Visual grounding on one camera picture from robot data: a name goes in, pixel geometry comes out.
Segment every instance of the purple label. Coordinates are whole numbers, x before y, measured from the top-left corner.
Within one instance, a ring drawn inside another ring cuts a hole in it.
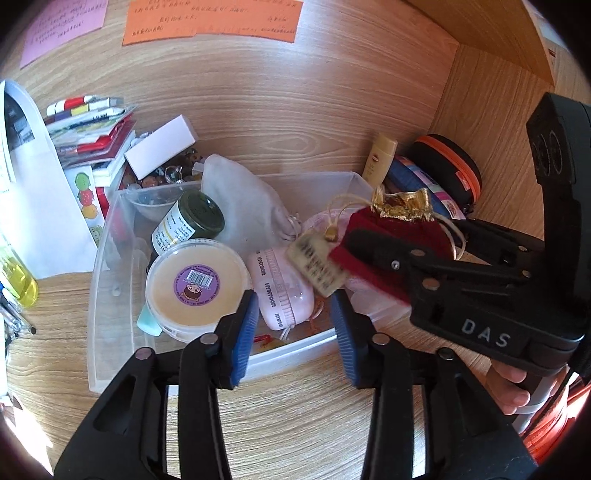
[[[185,305],[199,307],[212,301],[220,291],[220,278],[207,265],[184,268],[174,280],[174,293]]]

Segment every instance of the yellow bottle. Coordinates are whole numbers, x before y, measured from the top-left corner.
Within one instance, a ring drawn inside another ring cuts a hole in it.
[[[25,308],[33,306],[39,296],[37,282],[22,264],[6,238],[0,233],[0,283]]]
[[[386,178],[397,146],[396,140],[392,140],[384,134],[378,135],[371,152],[369,152],[363,175],[361,175],[372,188],[379,186]]]

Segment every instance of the gold foil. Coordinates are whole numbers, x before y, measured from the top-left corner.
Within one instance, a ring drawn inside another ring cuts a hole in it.
[[[372,195],[371,210],[381,218],[399,220],[433,220],[433,206],[426,188],[416,192],[386,194],[384,186],[378,186]]]

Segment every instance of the orange sticky note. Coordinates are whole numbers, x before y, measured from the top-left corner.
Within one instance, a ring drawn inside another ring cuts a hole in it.
[[[132,0],[123,45],[198,33],[293,43],[302,0]]]

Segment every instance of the dark green jar lid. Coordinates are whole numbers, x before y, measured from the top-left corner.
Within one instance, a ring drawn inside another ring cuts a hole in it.
[[[191,238],[215,238],[226,225],[220,207],[198,190],[184,192],[178,199],[178,209],[195,230]]]

